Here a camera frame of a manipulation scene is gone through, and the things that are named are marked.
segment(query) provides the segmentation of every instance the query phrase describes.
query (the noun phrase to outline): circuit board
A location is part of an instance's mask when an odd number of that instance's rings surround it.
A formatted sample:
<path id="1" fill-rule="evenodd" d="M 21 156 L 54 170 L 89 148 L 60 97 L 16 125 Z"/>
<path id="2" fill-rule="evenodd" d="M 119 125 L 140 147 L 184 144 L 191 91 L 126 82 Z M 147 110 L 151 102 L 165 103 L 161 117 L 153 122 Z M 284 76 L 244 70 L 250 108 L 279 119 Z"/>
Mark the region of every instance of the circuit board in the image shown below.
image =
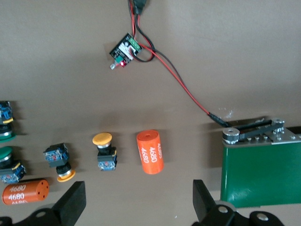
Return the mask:
<path id="1" fill-rule="evenodd" d="M 118 65 L 125 67 L 134 59 L 133 54 L 137 55 L 141 50 L 142 47 L 138 42 L 130 34 L 127 34 L 110 52 L 115 59 L 110 68 L 113 70 Z"/>

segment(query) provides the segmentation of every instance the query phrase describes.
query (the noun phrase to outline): green battery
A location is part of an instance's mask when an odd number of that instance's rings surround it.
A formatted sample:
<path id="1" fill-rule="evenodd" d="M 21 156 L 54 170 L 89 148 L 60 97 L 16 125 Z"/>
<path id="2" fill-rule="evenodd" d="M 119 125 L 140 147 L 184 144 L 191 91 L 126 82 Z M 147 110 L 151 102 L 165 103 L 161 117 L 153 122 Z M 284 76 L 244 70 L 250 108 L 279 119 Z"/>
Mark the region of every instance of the green battery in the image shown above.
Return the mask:
<path id="1" fill-rule="evenodd" d="M 221 200 L 236 208 L 301 203 L 301 138 L 286 128 L 224 142 Z"/>

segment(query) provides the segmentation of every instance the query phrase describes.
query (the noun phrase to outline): orange cylinder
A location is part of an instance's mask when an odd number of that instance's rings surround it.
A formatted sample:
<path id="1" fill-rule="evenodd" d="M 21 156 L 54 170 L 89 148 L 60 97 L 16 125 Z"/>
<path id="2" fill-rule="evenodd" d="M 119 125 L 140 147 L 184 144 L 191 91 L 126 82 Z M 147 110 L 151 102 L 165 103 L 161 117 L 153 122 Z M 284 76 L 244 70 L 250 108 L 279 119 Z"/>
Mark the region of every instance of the orange cylinder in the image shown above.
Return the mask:
<path id="1" fill-rule="evenodd" d="M 2 194 L 2 201 L 6 205 L 43 201 L 49 193 L 46 180 L 36 180 L 25 183 L 8 185 Z"/>
<path id="2" fill-rule="evenodd" d="M 145 130 L 137 135 L 142 168 L 147 174 L 157 174 L 164 168 L 159 132 Z"/>

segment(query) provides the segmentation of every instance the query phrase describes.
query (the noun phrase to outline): wire connector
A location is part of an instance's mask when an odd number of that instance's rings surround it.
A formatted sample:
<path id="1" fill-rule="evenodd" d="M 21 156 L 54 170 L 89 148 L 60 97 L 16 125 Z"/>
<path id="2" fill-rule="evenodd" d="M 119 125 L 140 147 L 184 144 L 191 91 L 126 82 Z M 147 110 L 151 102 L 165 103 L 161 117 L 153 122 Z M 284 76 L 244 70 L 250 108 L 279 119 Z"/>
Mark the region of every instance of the wire connector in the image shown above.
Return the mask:
<path id="1" fill-rule="evenodd" d="M 140 15 L 145 6 L 146 0 L 134 0 L 134 13 Z"/>
<path id="2" fill-rule="evenodd" d="M 220 126 L 223 126 L 225 128 L 227 127 L 231 127 L 229 123 L 227 123 L 226 121 L 224 121 L 223 119 L 217 117 L 215 114 L 209 113 L 208 115 L 213 121 L 215 121 L 216 123 L 218 123 Z"/>

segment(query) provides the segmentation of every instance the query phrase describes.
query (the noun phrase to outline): screw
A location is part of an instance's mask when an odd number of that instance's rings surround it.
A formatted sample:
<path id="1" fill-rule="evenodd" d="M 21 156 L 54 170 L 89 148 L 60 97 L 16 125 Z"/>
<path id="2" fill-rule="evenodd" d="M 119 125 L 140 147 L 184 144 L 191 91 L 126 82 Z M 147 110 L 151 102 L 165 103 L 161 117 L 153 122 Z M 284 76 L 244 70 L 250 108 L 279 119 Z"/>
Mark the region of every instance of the screw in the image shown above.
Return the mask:
<path id="1" fill-rule="evenodd" d="M 218 208 L 218 211 L 221 212 L 221 213 L 228 213 L 228 209 L 226 207 L 224 207 L 224 206 L 220 206 Z"/>
<path id="2" fill-rule="evenodd" d="M 256 216 L 259 220 L 262 220 L 262 221 L 268 221 L 269 220 L 269 218 L 263 213 L 258 213 Z"/>

